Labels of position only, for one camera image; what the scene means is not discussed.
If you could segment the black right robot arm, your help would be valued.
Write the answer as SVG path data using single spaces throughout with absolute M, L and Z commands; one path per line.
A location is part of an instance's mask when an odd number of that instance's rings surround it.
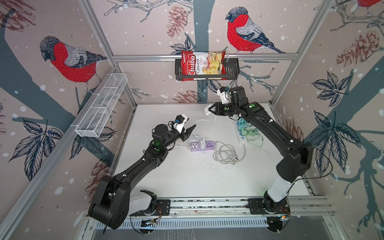
M 256 127 L 278 149 L 283 159 L 277 164 L 277 177 L 264 193 L 264 209 L 273 214 L 288 200 L 287 196 L 294 183 L 302 177 L 312 164 L 313 148 L 284 130 L 257 102 L 250 103 L 243 87 L 229 89 L 223 100 L 211 104 L 207 111 L 216 116 L 237 115 Z

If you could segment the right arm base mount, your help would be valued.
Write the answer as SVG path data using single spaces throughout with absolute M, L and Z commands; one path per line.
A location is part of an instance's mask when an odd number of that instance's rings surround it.
M 248 199 L 246 207 L 250 210 L 251 215 L 290 215 L 291 210 L 288 198 L 276 203 L 269 198 L 251 198 Z

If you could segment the white charger adapter with cable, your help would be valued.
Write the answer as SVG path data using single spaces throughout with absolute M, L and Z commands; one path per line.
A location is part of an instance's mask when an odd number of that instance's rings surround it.
M 189 142 L 188 142 L 188 145 L 187 145 L 188 148 L 189 148 L 189 143 L 191 143 L 191 142 L 201 142 L 203 145 L 203 144 L 205 144 L 205 139 L 199 138 L 199 137 L 191 137 Z

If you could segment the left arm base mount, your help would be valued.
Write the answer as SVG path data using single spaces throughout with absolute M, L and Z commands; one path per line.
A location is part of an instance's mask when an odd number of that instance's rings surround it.
M 128 215 L 137 216 L 168 216 L 170 214 L 171 201 L 168 199 L 143 199 L 130 201 Z

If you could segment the white blue power strip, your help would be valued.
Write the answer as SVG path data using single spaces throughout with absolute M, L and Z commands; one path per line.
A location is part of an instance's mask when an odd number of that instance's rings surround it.
M 237 121 L 235 121 L 235 135 L 240 146 L 243 146 L 243 155 L 239 156 L 236 148 L 231 144 L 225 144 L 222 141 L 215 141 L 215 150 L 213 160 L 223 165 L 235 165 L 241 162 L 246 156 L 247 140 L 242 136 L 241 131 L 237 129 Z

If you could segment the light green charger with cable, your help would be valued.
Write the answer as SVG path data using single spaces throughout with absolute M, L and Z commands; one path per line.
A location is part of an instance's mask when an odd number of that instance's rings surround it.
M 255 147 L 262 147 L 264 144 L 264 137 L 256 128 L 242 128 L 241 134 L 247 140 L 247 143 Z

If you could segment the purple power strip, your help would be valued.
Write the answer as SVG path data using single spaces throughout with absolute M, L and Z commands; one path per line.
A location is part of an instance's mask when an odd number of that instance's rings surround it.
M 189 143 L 189 148 L 191 152 L 213 151 L 215 149 L 215 142 L 206 141 L 203 145 L 201 142 L 191 142 Z

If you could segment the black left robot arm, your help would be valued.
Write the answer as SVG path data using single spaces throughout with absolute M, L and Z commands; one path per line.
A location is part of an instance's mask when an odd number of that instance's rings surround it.
M 186 141 L 196 125 L 179 132 L 164 124 L 157 125 L 153 140 L 144 150 L 143 156 L 123 172 L 101 178 L 90 204 L 88 216 L 115 230 L 127 216 L 142 212 L 152 215 L 157 211 L 157 195 L 148 190 L 140 190 L 137 197 L 131 197 L 133 188 L 152 170 L 159 167 L 169 154 L 168 146 L 177 140 Z

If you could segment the teal charger with cable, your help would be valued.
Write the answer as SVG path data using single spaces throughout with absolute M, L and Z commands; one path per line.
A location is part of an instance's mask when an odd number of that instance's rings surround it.
M 240 131 L 243 128 L 247 128 L 248 124 L 249 123 L 247 121 L 245 121 L 243 118 L 240 118 L 239 120 L 237 120 L 237 129 L 238 129 L 238 131 Z

